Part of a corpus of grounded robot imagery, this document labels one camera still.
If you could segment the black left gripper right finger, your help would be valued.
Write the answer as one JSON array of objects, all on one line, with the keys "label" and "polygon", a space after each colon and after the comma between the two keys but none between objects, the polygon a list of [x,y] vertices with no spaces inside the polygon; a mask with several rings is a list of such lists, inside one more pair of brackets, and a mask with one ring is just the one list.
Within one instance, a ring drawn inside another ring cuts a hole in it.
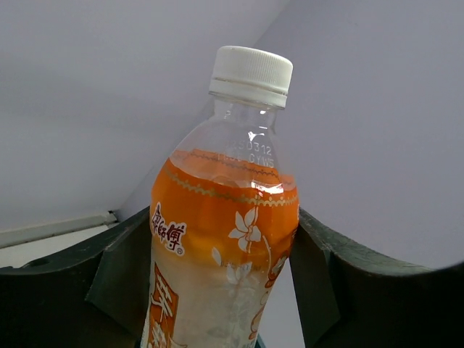
[{"label": "black left gripper right finger", "polygon": [[461,347],[463,264],[396,260],[299,214],[290,256],[306,347]]}]

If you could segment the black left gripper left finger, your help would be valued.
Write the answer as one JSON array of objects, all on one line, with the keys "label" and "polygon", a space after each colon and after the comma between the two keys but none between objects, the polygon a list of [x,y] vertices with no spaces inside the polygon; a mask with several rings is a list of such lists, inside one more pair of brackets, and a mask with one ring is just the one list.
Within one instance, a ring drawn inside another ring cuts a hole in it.
[{"label": "black left gripper left finger", "polygon": [[2,347],[139,347],[149,209],[20,268],[1,269]]}]

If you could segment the orange label tea bottle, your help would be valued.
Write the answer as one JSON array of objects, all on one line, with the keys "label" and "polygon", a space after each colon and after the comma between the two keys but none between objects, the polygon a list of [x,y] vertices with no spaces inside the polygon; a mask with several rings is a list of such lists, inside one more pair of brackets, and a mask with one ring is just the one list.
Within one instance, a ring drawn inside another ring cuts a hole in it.
[{"label": "orange label tea bottle", "polygon": [[151,193],[143,347],[253,347],[299,223],[275,122],[292,63],[218,49],[212,114],[177,145]]}]

